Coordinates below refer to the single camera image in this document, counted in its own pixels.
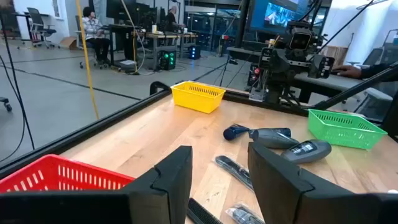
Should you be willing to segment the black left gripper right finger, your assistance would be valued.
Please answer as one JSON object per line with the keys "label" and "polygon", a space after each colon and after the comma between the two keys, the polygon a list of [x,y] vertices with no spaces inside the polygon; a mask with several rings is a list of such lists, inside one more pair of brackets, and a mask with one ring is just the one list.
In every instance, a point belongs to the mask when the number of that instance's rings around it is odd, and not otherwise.
{"label": "black left gripper right finger", "polygon": [[356,194],[248,144],[248,168],[266,224],[398,224],[398,194]]}

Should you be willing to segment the grey desk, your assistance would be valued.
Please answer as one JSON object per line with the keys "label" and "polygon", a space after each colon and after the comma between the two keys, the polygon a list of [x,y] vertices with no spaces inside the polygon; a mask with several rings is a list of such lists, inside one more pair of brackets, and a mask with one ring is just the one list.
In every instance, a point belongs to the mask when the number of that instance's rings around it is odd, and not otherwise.
{"label": "grey desk", "polygon": [[[249,62],[258,62],[261,55],[260,52],[253,52],[252,50],[236,47],[228,47],[227,51],[232,58],[246,60],[249,57]],[[303,99],[302,102],[307,103],[311,93],[333,97],[360,83],[361,80],[354,80],[337,75],[330,75],[327,79],[314,79],[307,77],[306,73],[299,73],[294,77],[294,80],[290,82],[290,86],[301,89],[300,97]]]}

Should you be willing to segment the green plastic basket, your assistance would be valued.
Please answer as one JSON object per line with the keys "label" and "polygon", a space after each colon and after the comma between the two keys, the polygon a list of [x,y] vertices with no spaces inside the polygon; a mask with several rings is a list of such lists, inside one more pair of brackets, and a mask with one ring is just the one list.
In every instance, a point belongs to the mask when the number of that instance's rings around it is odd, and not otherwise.
{"label": "green plastic basket", "polygon": [[330,144],[371,150],[387,132],[361,116],[334,111],[308,110],[308,129]]}

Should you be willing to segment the dark blue travel bottle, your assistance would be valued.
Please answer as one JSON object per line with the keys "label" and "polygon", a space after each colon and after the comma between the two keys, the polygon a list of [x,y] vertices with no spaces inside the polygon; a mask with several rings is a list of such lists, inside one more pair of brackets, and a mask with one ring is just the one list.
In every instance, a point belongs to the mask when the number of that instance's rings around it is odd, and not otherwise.
{"label": "dark blue travel bottle", "polygon": [[239,124],[233,124],[223,131],[223,137],[227,141],[232,141],[237,137],[239,137],[240,135],[248,132],[249,130],[250,129],[245,126],[241,126]]}
{"label": "dark blue travel bottle", "polygon": [[271,130],[273,130],[275,132],[278,132],[278,133],[281,133],[284,136],[287,136],[289,138],[292,137],[292,132],[291,132],[291,130],[289,128],[271,128]]}

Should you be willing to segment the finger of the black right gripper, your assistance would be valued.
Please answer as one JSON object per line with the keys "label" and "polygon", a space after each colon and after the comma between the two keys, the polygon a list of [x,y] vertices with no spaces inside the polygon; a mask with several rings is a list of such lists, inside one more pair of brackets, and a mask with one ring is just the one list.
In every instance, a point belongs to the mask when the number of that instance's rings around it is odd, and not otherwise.
{"label": "finger of the black right gripper", "polygon": [[263,48],[259,57],[259,66],[273,73],[284,73],[290,68],[290,62],[284,49]]}
{"label": "finger of the black right gripper", "polygon": [[324,55],[314,55],[309,66],[308,77],[310,78],[328,78],[335,59]]}

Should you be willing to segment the computer with green lights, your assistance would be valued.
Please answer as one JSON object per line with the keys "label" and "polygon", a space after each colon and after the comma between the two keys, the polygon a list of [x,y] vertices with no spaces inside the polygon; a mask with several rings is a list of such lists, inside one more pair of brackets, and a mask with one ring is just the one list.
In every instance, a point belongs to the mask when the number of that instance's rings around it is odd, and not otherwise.
{"label": "computer with green lights", "polygon": [[176,51],[161,51],[159,68],[161,70],[173,70],[176,66]]}

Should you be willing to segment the person's hand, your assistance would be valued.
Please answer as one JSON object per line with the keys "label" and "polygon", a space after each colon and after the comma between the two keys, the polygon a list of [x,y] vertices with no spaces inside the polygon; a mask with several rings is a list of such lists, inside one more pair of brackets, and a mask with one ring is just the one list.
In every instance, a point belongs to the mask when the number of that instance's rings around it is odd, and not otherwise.
{"label": "person's hand", "polygon": [[356,68],[352,65],[338,66],[332,70],[332,73],[342,77],[355,78],[355,79],[361,78],[361,69]]}

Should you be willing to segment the wooden top desk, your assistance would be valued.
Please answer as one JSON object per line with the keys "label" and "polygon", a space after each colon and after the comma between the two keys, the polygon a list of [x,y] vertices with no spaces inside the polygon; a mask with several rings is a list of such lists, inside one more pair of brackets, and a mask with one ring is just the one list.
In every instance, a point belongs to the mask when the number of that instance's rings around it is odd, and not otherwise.
{"label": "wooden top desk", "polygon": [[198,34],[186,33],[169,33],[156,34],[150,32],[140,33],[140,36],[152,39],[152,65],[150,68],[155,72],[158,69],[159,56],[161,51],[176,51],[177,57],[181,58],[184,53],[188,52],[189,47],[196,45]]}

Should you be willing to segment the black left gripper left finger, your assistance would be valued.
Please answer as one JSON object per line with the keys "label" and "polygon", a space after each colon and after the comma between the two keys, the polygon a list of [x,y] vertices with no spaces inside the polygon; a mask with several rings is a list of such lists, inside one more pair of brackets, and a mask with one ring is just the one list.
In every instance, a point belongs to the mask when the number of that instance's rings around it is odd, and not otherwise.
{"label": "black left gripper left finger", "polygon": [[192,163],[180,146],[119,190],[0,193],[0,224],[184,224]]}

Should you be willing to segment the black metal table frame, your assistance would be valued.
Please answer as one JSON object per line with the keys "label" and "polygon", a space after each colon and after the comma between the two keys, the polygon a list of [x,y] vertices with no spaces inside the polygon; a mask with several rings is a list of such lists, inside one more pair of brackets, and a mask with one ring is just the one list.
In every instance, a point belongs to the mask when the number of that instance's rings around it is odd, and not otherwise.
{"label": "black metal table frame", "polygon": [[[242,93],[236,91],[226,91],[223,99],[227,101],[233,101],[236,103],[242,103],[245,105],[257,106],[259,108],[270,109],[274,111],[285,112],[288,114],[296,114],[300,116],[307,116],[309,109],[315,110],[326,110],[337,103],[369,88],[383,81],[398,81],[398,61],[385,67],[383,71],[375,74],[372,78],[363,81],[354,87],[343,91],[334,97],[326,101],[321,101],[315,105],[308,106],[301,109],[284,108],[282,106],[272,105],[270,103],[259,103],[251,101],[248,97],[244,96]],[[47,154],[61,154],[73,146],[87,140],[88,138],[104,131],[105,129],[111,127],[112,125],[126,119],[127,117],[143,110],[144,108],[150,106],[151,104],[165,98],[172,94],[171,87],[165,85],[161,82],[154,82],[150,85],[150,96],[145,98],[131,106],[128,106],[122,110],[119,110],[93,124],[87,125],[77,131],[72,132],[60,139],[57,139],[43,147],[40,147],[32,152],[29,152],[17,159],[8,162],[7,164],[0,166],[0,180],[4,179],[11,174],[15,173],[19,169],[29,165],[30,163],[36,161],[40,157]]]}

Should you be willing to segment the computer with blue lights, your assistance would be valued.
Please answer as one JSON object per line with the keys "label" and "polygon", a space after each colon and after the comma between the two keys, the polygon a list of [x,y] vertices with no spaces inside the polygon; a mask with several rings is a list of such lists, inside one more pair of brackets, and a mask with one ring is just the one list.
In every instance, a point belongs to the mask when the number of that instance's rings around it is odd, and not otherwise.
{"label": "computer with blue lights", "polygon": [[190,46],[188,48],[188,57],[193,60],[197,60],[201,57],[201,47],[197,45]]}

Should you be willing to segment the cardboard box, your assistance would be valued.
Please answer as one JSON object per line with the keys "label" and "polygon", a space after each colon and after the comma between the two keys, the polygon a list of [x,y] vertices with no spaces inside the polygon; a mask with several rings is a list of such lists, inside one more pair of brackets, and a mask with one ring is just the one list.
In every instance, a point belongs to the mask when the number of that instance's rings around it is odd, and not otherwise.
{"label": "cardboard box", "polygon": [[76,45],[76,37],[65,37],[60,41],[60,46],[69,50],[75,50],[78,48]]}

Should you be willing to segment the yellow plastic basket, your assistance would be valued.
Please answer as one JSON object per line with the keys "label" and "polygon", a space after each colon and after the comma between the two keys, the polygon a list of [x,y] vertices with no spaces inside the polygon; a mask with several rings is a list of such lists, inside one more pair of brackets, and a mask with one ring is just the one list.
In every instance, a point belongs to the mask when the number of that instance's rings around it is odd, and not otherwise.
{"label": "yellow plastic basket", "polygon": [[204,83],[185,81],[170,87],[178,106],[210,114],[217,109],[226,90]]}

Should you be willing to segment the grey office chair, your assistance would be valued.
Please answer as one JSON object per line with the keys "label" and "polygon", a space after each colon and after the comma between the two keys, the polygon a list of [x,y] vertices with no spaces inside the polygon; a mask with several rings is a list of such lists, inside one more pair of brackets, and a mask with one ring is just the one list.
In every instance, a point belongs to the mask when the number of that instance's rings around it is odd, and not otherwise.
{"label": "grey office chair", "polygon": [[27,10],[32,20],[32,23],[30,25],[30,33],[32,34],[33,37],[36,37],[36,39],[32,41],[32,46],[38,47],[44,44],[48,49],[55,47],[60,48],[58,44],[55,44],[47,40],[47,37],[50,37],[51,35],[57,32],[55,29],[52,28],[53,25],[44,24],[42,16],[40,15],[38,9],[33,7],[28,7]]}

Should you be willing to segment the black tripod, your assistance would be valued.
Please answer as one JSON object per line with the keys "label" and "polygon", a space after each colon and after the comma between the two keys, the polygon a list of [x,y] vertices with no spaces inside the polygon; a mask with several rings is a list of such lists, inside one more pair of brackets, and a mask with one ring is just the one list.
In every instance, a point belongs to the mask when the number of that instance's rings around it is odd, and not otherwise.
{"label": "black tripod", "polygon": [[232,56],[230,56],[230,55],[228,56],[228,60],[227,60],[227,62],[225,63],[224,69],[223,69],[223,71],[222,71],[222,73],[221,73],[221,80],[220,80],[219,86],[222,86],[223,79],[224,79],[224,75],[225,75],[227,66],[228,66],[229,64],[237,65],[237,64],[238,64],[238,61],[237,61],[235,58],[233,58]]}

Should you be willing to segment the wooden crate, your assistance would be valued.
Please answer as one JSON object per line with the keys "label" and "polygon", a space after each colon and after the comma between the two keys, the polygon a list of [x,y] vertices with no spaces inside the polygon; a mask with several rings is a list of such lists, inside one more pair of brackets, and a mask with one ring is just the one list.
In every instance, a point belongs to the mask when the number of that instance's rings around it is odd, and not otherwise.
{"label": "wooden crate", "polygon": [[334,58],[335,62],[333,64],[333,68],[335,68],[339,65],[344,64],[347,52],[348,52],[347,47],[326,46],[324,49],[320,51],[320,54]]}

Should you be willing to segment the black desk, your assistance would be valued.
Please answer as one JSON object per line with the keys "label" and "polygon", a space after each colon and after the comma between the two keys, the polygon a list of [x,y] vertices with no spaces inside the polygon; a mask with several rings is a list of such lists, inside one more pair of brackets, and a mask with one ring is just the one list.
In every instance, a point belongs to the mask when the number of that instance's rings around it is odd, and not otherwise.
{"label": "black desk", "polygon": [[[111,65],[120,69],[126,68],[130,70],[133,64],[126,65],[123,62],[136,60],[136,37],[133,33],[133,26],[110,24],[108,31],[111,42],[109,46]],[[123,50],[123,59],[117,60],[114,58],[114,52],[118,50]]]}

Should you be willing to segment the black comb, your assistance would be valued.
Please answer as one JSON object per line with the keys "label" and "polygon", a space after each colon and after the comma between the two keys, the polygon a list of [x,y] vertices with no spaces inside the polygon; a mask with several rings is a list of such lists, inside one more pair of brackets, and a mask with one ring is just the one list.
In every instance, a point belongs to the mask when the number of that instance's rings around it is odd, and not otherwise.
{"label": "black comb", "polygon": [[226,213],[237,224],[266,224],[263,219],[261,219],[243,203],[237,203],[233,205],[226,210]]}
{"label": "black comb", "polygon": [[252,192],[254,191],[254,188],[252,186],[252,181],[249,176],[249,171],[245,169],[243,166],[239,165],[236,161],[224,155],[215,157],[215,162],[226,172],[228,172],[233,177],[238,179]]}
{"label": "black comb", "polygon": [[189,198],[187,216],[194,224],[223,224],[194,198]]}

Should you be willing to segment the person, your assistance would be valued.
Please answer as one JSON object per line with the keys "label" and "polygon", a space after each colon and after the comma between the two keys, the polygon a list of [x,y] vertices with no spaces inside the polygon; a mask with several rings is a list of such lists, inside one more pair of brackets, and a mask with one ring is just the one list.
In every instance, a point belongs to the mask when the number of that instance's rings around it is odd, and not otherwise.
{"label": "person", "polygon": [[185,28],[185,24],[178,24],[175,15],[177,13],[177,6],[172,6],[168,14],[165,17],[165,27],[166,32],[176,32],[178,28]]}
{"label": "person", "polygon": [[110,64],[108,52],[111,42],[105,37],[105,30],[102,29],[102,24],[96,18],[92,8],[85,7],[83,9],[82,24],[85,40],[94,48],[97,62],[99,64]]}

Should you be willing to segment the black chair caster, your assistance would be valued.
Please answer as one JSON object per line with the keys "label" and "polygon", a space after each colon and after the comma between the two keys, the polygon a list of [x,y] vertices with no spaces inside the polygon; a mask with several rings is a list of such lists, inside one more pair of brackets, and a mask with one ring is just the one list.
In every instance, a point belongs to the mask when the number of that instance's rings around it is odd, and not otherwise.
{"label": "black chair caster", "polygon": [[2,103],[4,105],[4,107],[7,110],[7,112],[11,112],[12,111],[12,106],[9,104],[9,99],[8,98],[0,96],[0,103]]}

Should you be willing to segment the red plastic basket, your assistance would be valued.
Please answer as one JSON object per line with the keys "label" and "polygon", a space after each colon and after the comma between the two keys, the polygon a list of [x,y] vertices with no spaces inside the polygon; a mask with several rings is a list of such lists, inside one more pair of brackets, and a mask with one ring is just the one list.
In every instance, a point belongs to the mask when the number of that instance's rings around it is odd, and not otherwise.
{"label": "red plastic basket", "polygon": [[1,179],[0,193],[119,190],[133,180],[124,174],[49,154]]}

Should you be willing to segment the large display screen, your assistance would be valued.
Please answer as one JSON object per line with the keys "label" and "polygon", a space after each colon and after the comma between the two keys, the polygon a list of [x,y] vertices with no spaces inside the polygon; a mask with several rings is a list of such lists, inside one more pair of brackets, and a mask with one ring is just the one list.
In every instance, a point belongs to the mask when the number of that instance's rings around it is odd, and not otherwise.
{"label": "large display screen", "polygon": [[251,30],[280,34],[290,21],[297,21],[317,0],[251,0],[248,26]]}

